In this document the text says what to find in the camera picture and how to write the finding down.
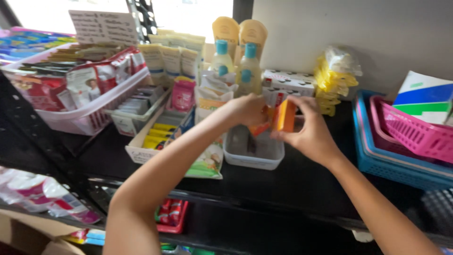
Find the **forearm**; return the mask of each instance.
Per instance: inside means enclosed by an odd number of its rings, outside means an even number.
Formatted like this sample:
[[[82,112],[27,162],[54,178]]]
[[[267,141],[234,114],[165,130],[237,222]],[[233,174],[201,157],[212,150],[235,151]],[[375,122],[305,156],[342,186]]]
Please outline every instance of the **forearm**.
[[[337,160],[329,169],[344,188],[384,254],[442,254],[346,158]]]
[[[219,108],[142,165],[121,185],[113,198],[140,211],[154,211],[201,153],[235,125]]]

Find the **paper sign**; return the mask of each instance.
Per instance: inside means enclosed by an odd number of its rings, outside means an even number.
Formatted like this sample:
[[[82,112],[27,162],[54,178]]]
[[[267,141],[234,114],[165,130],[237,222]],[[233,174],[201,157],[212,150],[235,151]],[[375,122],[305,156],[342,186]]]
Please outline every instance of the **paper sign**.
[[[69,10],[69,15],[81,44],[138,44],[137,28],[131,13]]]

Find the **blue bottle cap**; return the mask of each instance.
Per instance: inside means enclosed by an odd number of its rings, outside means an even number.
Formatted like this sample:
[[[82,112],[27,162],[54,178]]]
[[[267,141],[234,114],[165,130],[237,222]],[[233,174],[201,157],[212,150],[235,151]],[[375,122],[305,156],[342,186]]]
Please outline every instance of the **blue bottle cap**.
[[[250,82],[252,77],[252,71],[249,69],[244,69],[241,71],[241,81],[242,82]]]
[[[225,75],[228,73],[228,67],[226,65],[219,66],[219,76]]]
[[[217,40],[216,41],[216,50],[217,54],[225,55],[228,53],[228,42],[225,40]]]
[[[254,43],[247,43],[246,44],[246,58],[252,59],[256,56],[256,44]]]

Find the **pink basket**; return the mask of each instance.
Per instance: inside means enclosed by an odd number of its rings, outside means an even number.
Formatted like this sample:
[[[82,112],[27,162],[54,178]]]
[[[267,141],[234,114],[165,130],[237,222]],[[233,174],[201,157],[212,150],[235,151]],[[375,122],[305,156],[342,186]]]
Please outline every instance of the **pink basket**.
[[[370,126],[375,147],[407,157],[434,162],[435,159],[414,154],[389,134],[384,119],[384,113],[382,112],[381,102],[391,103],[390,101],[385,101],[382,96],[375,95],[370,97],[370,111],[373,120],[373,123],[371,123]]]
[[[453,127],[426,123],[381,101],[388,132],[413,153],[453,163]]]

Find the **blue basket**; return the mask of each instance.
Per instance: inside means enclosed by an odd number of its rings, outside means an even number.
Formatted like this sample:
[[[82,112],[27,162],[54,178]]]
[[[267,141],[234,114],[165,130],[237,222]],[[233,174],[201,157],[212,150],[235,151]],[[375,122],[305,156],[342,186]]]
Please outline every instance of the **blue basket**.
[[[401,182],[423,190],[438,190],[453,187],[453,169],[425,162],[397,153],[376,148],[367,115],[369,98],[376,93],[362,90],[353,103],[354,135],[359,170],[386,179]],[[361,111],[361,124],[358,118]]]

